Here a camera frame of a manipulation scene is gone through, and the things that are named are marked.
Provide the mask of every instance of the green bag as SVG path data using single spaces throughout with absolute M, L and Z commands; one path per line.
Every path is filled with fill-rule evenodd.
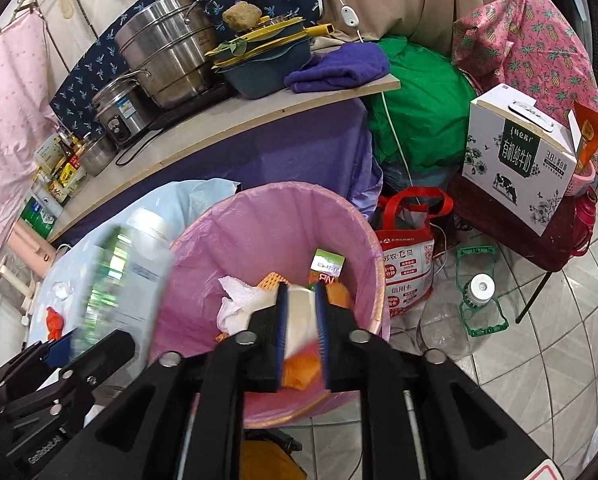
M 470 101 L 477 96 L 466 76 L 447 57 L 403 36 L 386 36 L 378 45 L 401 82 L 400 89 L 385 93 L 385 101 L 410 171 L 461 164 Z M 375 158 L 379 164 L 401 161 L 381 94 L 365 98 L 365 105 Z

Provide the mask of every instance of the red plastic bag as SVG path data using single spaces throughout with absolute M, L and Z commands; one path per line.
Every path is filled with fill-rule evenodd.
M 413 204 L 406 200 L 415 197 L 441 198 L 441 210 L 430 214 L 428 204 Z M 385 265 L 383 307 L 389 309 L 390 317 L 406 312 L 430 295 L 435 246 L 430 219 L 449 214 L 452 206 L 452 199 L 438 187 L 409 187 L 385 202 L 383 229 L 377 231 L 377 237 Z M 397 229 L 394 224 L 397 215 L 413 228 Z

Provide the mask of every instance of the light blue plastic bag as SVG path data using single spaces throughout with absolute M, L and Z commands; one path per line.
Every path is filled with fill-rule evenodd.
M 48 271 L 35 296 L 28 345 L 47 339 L 46 308 L 49 306 L 64 318 L 63 334 L 78 325 L 84 309 L 82 300 L 92 281 L 95 246 L 111 225 L 125 224 L 132 212 L 142 207 L 168 222 L 172 243 L 210 206 L 234 195 L 238 185 L 223 178 L 171 182 L 153 189 L 93 229 Z

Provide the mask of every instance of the pink trash can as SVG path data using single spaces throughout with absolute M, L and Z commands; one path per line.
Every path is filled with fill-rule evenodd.
M 375 232 L 347 200 L 320 186 L 281 182 L 231 196 L 206 211 L 172 246 L 175 264 L 161 305 L 151 360 L 168 350 L 191 356 L 216 346 L 225 293 L 218 278 L 256 285 L 269 272 L 306 285 L 317 248 L 345 256 L 341 281 L 360 327 L 390 336 L 383 313 L 383 252 Z M 266 428 L 325 413 L 354 397 L 323 380 L 304 390 L 248 394 L 244 427 Z

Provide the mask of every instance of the red bottle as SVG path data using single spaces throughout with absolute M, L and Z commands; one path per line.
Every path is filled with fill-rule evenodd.
M 583 256 L 592 241 L 592 229 L 596 221 L 596 193 L 592 188 L 579 196 L 575 202 L 575 222 L 572 227 L 573 249 L 571 256 Z

